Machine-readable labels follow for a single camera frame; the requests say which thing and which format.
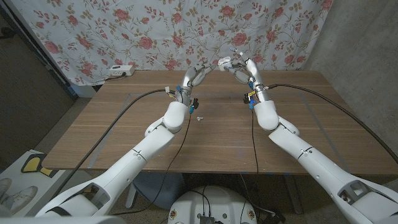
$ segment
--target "white sneaker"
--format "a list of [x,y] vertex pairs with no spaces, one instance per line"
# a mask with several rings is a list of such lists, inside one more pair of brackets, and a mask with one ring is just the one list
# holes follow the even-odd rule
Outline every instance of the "white sneaker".
[[10,196],[14,199],[11,207],[11,213],[15,214],[23,209],[36,195],[38,188],[36,186],[30,186],[19,193]]
[[8,190],[8,188],[11,186],[12,180],[10,178],[3,178],[0,180],[0,200],[4,193]]

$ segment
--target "fabric backdrop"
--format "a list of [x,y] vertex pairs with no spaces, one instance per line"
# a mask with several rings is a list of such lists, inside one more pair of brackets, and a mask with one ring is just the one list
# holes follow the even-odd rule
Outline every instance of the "fabric backdrop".
[[298,70],[333,0],[15,0],[14,5],[77,85],[99,85],[112,65],[186,70],[237,58],[261,70]]

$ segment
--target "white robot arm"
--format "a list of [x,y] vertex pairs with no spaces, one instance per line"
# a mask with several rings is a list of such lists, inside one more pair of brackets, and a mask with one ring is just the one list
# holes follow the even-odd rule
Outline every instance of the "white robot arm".
[[[387,187],[351,175],[299,137],[298,129],[277,115],[274,102],[267,96],[256,64],[243,52],[242,61],[231,62],[223,58],[219,67],[232,73],[239,82],[254,90],[257,104],[254,106],[260,127],[272,131],[269,138],[288,152],[326,190],[328,195],[351,223],[397,223],[398,193]],[[234,67],[245,67],[251,75]]]
[[72,187],[44,206],[37,217],[90,217],[107,215],[122,191],[134,180],[156,154],[166,149],[181,130],[188,108],[193,110],[195,100],[190,98],[192,88],[199,85],[205,75],[216,65],[202,62],[190,68],[183,79],[178,101],[171,102],[165,115],[152,123],[145,138],[111,166],[104,174],[93,180]]

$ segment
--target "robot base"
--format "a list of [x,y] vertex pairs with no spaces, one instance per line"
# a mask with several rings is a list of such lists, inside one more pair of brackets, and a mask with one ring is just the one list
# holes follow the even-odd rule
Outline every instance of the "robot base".
[[[210,217],[209,204],[206,198],[202,198],[203,187],[198,187],[194,189],[194,191],[199,192],[200,194],[189,191],[174,202],[172,208],[170,209],[168,224],[213,224],[214,222],[230,224],[257,224],[257,218],[256,214],[254,213],[253,206],[249,203],[249,201],[246,201],[244,197],[235,191],[220,186],[211,185],[205,187],[204,195],[207,197],[210,203]],[[205,217],[202,217],[203,200],[205,204]]]

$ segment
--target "power strip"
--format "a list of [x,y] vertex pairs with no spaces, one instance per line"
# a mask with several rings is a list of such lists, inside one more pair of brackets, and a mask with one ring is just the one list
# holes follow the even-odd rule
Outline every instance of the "power strip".
[[126,76],[131,76],[135,69],[132,65],[113,65],[109,71],[112,72],[112,76],[118,77],[121,76],[123,72],[126,72]]

